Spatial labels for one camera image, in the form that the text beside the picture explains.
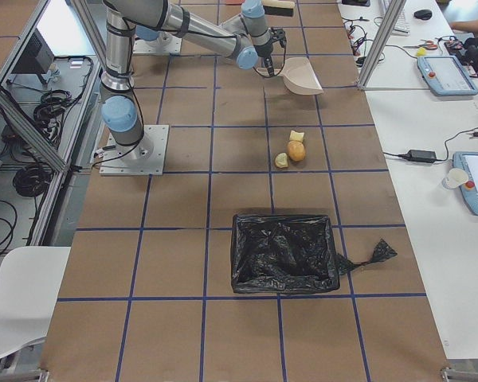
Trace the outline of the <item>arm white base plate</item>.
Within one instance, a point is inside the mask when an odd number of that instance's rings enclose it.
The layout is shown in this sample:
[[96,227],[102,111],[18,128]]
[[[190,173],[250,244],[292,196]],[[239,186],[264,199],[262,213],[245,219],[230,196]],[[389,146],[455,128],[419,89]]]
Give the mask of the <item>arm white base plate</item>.
[[116,145],[115,139],[109,135],[107,145],[115,146],[112,150],[104,152],[100,165],[102,176],[143,176],[163,174],[164,160],[166,157],[167,141],[169,135],[168,125],[145,125],[144,136],[140,144],[127,155],[119,157],[128,151],[128,148]]
[[135,37],[133,53],[143,56],[178,56],[181,52],[182,40],[169,33],[161,33],[153,41]]

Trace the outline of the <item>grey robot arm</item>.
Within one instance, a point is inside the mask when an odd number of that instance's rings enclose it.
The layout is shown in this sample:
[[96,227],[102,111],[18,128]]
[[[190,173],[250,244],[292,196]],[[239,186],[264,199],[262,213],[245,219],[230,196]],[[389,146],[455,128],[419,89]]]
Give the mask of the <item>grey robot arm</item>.
[[268,25],[268,11],[261,1],[245,1],[238,15],[215,25],[170,1],[106,1],[107,40],[101,76],[104,91],[102,118],[116,145],[135,147],[144,128],[133,97],[132,57],[135,47],[143,54],[178,53],[182,40],[199,45],[236,62],[241,69],[254,68],[261,60],[268,76],[275,76],[273,46],[285,45],[282,29]]

